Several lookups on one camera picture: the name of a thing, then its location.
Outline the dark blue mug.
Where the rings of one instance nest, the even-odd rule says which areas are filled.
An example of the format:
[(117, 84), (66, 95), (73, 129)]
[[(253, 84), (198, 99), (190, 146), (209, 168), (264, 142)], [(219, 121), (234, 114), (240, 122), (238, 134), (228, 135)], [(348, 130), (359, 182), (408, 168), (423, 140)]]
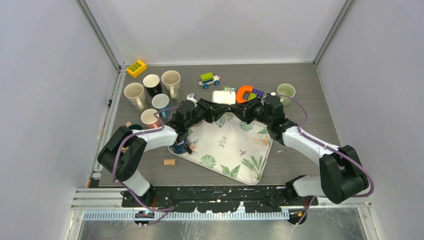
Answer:
[(170, 146), (170, 150), (178, 155), (184, 154), (184, 153), (188, 153), (188, 154), (192, 154), (193, 150), (190, 148), (190, 143), (189, 140), (187, 138), (185, 138), (183, 141), (173, 144)]

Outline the leaf patterned metal tray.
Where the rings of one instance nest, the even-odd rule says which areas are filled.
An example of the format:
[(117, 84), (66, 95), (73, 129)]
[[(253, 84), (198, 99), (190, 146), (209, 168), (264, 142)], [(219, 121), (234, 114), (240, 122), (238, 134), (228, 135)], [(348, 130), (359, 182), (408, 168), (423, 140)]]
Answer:
[(266, 125), (257, 121), (247, 124), (228, 112), (216, 122), (204, 121), (190, 128), (187, 139), (192, 154), (168, 150), (246, 185), (261, 180), (273, 143)]

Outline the green owl brick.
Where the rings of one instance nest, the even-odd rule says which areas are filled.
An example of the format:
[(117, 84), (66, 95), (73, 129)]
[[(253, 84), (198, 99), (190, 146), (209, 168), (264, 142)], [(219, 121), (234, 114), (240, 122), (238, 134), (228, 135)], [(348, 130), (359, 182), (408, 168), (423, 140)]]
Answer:
[(235, 92), (236, 91), (236, 89), (234, 87), (230, 87), (230, 86), (224, 86), (222, 88), (222, 90), (226, 91), (226, 92)]

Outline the tall beige mug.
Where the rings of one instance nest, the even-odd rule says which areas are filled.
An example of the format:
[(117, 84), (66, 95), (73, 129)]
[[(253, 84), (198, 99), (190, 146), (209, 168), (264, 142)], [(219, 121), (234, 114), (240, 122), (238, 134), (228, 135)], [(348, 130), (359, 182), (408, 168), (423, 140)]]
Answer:
[(133, 82), (128, 84), (124, 88), (123, 93), (137, 111), (142, 112), (148, 108), (146, 91), (141, 83)]

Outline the light blue mug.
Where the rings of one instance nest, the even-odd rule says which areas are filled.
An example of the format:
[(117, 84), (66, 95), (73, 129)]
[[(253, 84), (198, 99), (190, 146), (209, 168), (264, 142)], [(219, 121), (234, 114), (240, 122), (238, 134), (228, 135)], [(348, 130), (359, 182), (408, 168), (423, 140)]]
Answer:
[(170, 99), (166, 94), (160, 93), (155, 95), (151, 100), (152, 106), (158, 111), (161, 111), (161, 116), (164, 120), (169, 118), (171, 114)]

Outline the teal mug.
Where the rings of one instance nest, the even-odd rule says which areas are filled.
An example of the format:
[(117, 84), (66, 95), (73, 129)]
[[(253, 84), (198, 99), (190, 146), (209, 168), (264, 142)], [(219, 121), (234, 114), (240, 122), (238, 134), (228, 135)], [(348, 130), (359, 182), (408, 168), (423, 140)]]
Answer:
[(131, 124), (130, 126), (128, 126), (128, 128), (130, 130), (143, 130), (143, 127), (139, 124)]

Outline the sea pattern beige mug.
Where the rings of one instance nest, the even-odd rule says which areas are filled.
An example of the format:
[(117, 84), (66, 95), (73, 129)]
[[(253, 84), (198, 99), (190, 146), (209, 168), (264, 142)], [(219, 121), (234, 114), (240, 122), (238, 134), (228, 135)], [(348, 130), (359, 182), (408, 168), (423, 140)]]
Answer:
[(178, 99), (181, 94), (181, 75), (176, 70), (168, 70), (161, 76), (161, 81), (172, 99)]

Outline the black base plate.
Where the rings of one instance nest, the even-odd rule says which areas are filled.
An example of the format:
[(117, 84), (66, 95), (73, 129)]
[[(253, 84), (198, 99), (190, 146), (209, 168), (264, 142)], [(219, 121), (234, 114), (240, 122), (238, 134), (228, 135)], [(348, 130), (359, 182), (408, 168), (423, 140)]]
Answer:
[(239, 207), (247, 213), (276, 213), (281, 207), (318, 205), (317, 199), (290, 195), (285, 186), (278, 185), (152, 186), (138, 200), (127, 190), (120, 194), (123, 207), (145, 204), (159, 210), (172, 208), (175, 213), (233, 213)]

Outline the black mug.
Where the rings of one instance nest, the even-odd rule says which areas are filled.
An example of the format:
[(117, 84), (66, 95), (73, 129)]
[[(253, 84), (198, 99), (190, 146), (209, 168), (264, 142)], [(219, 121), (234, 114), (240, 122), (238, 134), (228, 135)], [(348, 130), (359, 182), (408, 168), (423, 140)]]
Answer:
[(156, 95), (162, 94), (163, 89), (161, 85), (161, 80), (156, 74), (147, 75), (142, 81), (147, 93), (150, 97), (155, 97)]

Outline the toy brick car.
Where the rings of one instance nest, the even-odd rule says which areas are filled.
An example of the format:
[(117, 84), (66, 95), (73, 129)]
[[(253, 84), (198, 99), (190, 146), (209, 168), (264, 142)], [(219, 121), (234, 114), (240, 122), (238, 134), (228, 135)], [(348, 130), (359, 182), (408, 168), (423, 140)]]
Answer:
[(220, 84), (220, 76), (213, 74), (212, 72), (201, 74), (198, 84), (204, 89), (207, 89), (209, 85), (217, 86)]

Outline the pink mug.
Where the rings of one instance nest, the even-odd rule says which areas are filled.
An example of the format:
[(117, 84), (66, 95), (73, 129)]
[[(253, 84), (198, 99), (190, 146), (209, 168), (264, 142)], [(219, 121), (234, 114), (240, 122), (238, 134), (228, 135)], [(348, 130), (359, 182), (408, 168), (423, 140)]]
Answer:
[(146, 109), (140, 116), (140, 120), (145, 129), (155, 129), (162, 126), (158, 119), (158, 111), (156, 109)]

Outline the yellow toy block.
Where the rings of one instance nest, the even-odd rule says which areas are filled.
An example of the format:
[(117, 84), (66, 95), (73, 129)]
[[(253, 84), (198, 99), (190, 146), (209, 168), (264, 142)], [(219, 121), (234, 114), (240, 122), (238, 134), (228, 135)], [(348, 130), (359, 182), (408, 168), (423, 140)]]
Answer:
[(141, 73), (143, 73), (147, 69), (147, 65), (138, 59), (133, 64), (126, 68), (126, 72), (133, 78), (138, 77)]

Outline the white mug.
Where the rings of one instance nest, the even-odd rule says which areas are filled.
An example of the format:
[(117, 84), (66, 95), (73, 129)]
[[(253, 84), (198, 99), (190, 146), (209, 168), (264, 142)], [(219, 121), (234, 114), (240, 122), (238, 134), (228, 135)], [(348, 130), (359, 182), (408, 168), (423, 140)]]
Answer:
[(212, 102), (228, 105), (235, 104), (236, 93), (234, 91), (214, 90), (212, 92)]

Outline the light green mug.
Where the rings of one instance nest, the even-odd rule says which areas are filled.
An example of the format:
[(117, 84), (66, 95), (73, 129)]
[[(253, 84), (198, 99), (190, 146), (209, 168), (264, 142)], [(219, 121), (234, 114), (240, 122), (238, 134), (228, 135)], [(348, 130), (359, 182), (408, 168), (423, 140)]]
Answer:
[(296, 94), (296, 89), (291, 84), (282, 83), (277, 87), (277, 93), (284, 95), (280, 97), (280, 101), (284, 107), (287, 107), (292, 102), (292, 98)]

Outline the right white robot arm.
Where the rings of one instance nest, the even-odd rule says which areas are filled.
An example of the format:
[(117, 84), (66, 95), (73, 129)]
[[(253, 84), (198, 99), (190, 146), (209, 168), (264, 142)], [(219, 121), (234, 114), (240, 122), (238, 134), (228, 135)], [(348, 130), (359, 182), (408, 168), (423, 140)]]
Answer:
[(302, 153), (318, 165), (318, 176), (302, 175), (286, 183), (285, 198), (291, 205), (299, 205), (306, 196), (326, 197), (339, 204), (374, 192), (375, 183), (356, 150), (350, 145), (339, 147), (309, 135), (301, 124), (285, 117), (278, 96), (231, 104), (229, 111), (247, 124), (257, 121), (266, 125), (274, 141)]

